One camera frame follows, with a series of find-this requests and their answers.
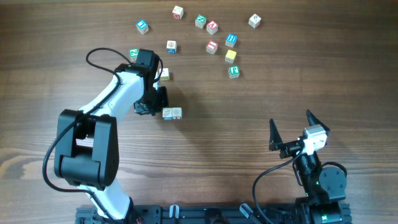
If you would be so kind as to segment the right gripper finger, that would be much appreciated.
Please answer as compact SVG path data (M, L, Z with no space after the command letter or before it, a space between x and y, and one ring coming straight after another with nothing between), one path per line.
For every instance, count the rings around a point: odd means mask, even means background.
M283 145L283 140L278 132L278 129L273 119L269 120L269 126L270 126L269 150L277 151L280 149L281 145Z
M326 132L330 132L329 127L322 123L310 110L306 110L306 116L310 126L319 124Z

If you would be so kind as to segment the plain block blue P side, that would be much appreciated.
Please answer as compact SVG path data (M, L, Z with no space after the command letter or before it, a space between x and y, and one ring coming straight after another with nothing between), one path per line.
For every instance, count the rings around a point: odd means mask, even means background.
M162 109L162 118L163 119L173 119L172 108L163 108Z

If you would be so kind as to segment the plain block red-blue side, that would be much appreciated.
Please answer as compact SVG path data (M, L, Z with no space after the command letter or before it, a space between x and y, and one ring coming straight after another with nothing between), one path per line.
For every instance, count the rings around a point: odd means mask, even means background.
M182 119L182 109L178 107L172 108L172 119Z

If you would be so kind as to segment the yellow top block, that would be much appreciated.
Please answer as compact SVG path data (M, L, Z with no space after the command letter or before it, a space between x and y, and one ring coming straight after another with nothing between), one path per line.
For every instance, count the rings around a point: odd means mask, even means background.
M237 52L233 50L228 50L225 56L225 61L228 63L234 63L237 56Z

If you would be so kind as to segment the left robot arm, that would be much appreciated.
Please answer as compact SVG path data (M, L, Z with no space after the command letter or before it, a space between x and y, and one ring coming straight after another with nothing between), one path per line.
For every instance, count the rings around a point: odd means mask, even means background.
M94 204L77 209L76 223L143 223L116 179L118 122L130 109L154 116L168 105L167 90L158 84L162 65L156 53L140 49L135 62L112 70L112 82L91 103L58 117L48 149L55 153L55 175L72 186L70 193L83 192Z

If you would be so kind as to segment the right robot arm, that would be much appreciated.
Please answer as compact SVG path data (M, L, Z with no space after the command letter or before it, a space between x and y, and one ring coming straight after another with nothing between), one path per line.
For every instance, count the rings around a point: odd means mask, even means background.
M309 126L291 142L283 142L270 120L269 150L279 151L282 159L292 159L297 182L306 194L295 201L295 217L300 223L351 223L351 210L343 202L348 172L337 162L322 163L317 155L327 145L330 129L311 111L306 116Z

